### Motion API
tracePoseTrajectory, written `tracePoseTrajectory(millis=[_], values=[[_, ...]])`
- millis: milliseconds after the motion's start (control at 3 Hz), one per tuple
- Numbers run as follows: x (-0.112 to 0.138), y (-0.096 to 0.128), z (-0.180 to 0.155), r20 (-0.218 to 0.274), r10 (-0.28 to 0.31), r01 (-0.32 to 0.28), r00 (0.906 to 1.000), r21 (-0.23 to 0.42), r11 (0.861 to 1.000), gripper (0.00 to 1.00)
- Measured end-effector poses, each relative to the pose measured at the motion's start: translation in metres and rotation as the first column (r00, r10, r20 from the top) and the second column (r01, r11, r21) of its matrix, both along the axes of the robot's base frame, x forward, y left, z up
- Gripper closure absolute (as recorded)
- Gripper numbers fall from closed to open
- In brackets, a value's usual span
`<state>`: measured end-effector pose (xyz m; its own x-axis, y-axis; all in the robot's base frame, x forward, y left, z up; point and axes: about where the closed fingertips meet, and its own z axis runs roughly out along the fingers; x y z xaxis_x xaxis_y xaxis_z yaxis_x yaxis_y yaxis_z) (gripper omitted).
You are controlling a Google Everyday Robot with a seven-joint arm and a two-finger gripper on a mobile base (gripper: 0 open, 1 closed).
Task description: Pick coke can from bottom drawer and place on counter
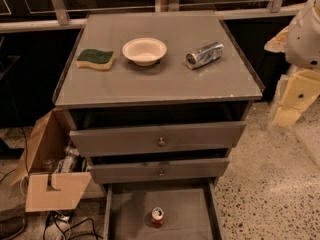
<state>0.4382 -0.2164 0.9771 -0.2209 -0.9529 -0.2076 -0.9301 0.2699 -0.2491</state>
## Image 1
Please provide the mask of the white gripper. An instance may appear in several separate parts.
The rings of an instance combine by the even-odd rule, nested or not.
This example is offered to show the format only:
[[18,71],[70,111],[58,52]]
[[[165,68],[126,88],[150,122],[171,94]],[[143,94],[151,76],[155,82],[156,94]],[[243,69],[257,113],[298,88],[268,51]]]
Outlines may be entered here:
[[[271,38],[264,49],[273,53],[284,53],[288,28],[283,28]],[[273,123],[280,127],[291,127],[320,95],[320,72],[304,69],[292,74],[273,118]]]

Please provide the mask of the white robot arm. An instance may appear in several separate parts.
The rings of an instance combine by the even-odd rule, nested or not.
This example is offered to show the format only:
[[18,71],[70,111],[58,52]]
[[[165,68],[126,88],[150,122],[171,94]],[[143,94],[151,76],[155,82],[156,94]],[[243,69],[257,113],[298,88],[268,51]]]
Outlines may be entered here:
[[297,67],[273,118],[280,127],[293,126],[320,95],[320,0],[308,0],[264,49],[284,53],[286,61]]

